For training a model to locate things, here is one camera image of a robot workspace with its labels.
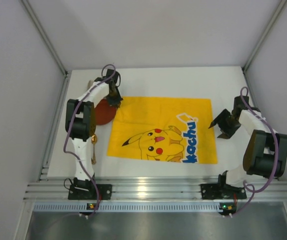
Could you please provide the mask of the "beige paper cup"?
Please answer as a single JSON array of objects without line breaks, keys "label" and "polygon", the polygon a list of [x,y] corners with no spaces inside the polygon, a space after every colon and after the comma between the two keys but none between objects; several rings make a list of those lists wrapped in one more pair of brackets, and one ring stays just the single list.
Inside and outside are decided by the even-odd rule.
[{"label": "beige paper cup", "polygon": [[86,88],[86,91],[88,92],[90,89],[91,89],[91,87],[92,87],[92,85],[94,84],[94,80],[89,80],[89,82],[88,82],[88,84],[87,84],[87,88]]}]

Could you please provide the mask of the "yellow pikachu cloth placemat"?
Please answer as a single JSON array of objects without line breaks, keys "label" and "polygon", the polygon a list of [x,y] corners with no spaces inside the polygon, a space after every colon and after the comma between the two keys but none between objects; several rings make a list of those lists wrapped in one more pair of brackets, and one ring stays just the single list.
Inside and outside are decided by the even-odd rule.
[{"label": "yellow pikachu cloth placemat", "polygon": [[107,154],[125,159],[216,165],[212,120],[210,99],[127,96],[112,122]]}]

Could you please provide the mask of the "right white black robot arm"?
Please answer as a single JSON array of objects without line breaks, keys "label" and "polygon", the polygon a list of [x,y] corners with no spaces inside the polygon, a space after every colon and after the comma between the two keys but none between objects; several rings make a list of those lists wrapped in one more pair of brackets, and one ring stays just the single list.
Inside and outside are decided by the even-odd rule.
[{"label": "right white black robot arm", "polygon": [[287,135],[275,131],[262,117],[260,110],[249,105],[249,97],[240,95],[234,98],[233,110],[224,109],[210,124],[218,126],[220,139],[230,139],[240,127],[250,136],[243,155],[242,164],[226,170],[218,176],[214,184],[213,199],[232,198],[234,195],[245,199],[244,183],[247,175],[267,179],[262,187],[266,189],[273,179],[283,176],[287,163]]}]

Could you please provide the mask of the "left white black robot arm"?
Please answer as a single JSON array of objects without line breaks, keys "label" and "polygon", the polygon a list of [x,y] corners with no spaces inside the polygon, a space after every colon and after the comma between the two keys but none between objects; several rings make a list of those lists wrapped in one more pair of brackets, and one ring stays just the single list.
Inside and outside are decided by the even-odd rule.
[{"label": "left white black robot arm", "polygon": [[75,157],[73,184],[78,188],[97,187],[92,161],[87,156],[88,144],[97,127],[95,108],[102,100],[106,100],[108,106],[115,110],[121,106],[123,98],[118,90],[120,80],[121,75],[115,66],[108,64],[85,93],[77,99],[69,99],[66,103],[66,138],[63,152]]}]

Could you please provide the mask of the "red round plate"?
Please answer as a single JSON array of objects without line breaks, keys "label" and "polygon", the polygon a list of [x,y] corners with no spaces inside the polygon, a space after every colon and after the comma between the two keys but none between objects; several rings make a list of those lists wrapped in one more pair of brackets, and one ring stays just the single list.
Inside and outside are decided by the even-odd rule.
[{"label": "red round plate", "polygon": [[99,126],[110,123],[117,112],[117,108],[110,106],[106,99],[102,99],[95,107],[95,120]]}]

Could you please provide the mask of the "gold spoon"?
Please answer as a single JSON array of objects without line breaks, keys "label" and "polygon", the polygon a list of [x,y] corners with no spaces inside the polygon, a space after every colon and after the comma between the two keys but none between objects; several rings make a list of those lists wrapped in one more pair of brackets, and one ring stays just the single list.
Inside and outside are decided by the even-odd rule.
[{"label": "gold spoon", "polygon": [[96,151],[95,151],[95,147],[96,147],[96,143],[98,142],[98,137],[96,134],[94,134],[91,137],[91,144],[92,144],[92,156],[91,156],[91,164],[95,165],[97,163],[96,160]]}]

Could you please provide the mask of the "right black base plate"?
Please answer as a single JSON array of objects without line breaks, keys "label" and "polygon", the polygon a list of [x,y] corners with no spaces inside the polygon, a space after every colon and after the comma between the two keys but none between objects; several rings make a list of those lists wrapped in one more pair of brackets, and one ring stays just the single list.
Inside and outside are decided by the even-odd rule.
[{"label": "right black base plate", "polygon": [[201,198],[203,200],[245,200],[246,191],[243,187],[235,187],[227,184],[204,183],[200,185]]}]

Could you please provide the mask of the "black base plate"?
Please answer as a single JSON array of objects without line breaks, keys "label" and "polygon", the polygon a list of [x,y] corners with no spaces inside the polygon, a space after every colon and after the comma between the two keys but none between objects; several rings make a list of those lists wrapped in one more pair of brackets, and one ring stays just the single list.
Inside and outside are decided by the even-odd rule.
[{"label": "black base plate", "polygon": [[[112,196],[111,184],[97,184],[99,200],[110,200]],[[69,187],[68,197],[69,200],[97,200],[97,192],[93,185],[89,189],[81,188],[74,185]]]},{"label": "black base plate", "polygon": [[203,200],[245,200],[246,191],[243,187],[235,187],[227,184],[204,183],[200,185],[201,198]]}]

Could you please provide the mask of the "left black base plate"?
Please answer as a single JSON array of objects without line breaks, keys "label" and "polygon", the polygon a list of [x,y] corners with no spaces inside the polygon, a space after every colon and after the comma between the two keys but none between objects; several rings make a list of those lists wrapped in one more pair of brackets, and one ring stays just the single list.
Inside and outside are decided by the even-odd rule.
[{"label": "left black base plate", "polygon": [[[110,200],[112,196],[111,184],[97,184],[99,200]],[[97,192],[93,185],[89,189],[81,188],[74,185],[69,187],[68,197],[69,200],[97,200]]]}]

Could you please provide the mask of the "aluminium mounting rail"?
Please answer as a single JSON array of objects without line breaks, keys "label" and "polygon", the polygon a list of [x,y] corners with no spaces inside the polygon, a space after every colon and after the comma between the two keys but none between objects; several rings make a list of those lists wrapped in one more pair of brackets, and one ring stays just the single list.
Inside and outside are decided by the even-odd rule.
[{"label": "aluminium mounting rail", "polygon": [[[216,183],[216,177],[188,178],[99,178],[99,184],[112,185],[112,201],[194,201],[202,199],[201,184]],[[42,179],[29,183],[25,191],[26,201],[63,201],[68,190],[63,179]],[[287,200],[287,181],[274,180],[266,190],[257,193],[254,201],[270,202]]]}]

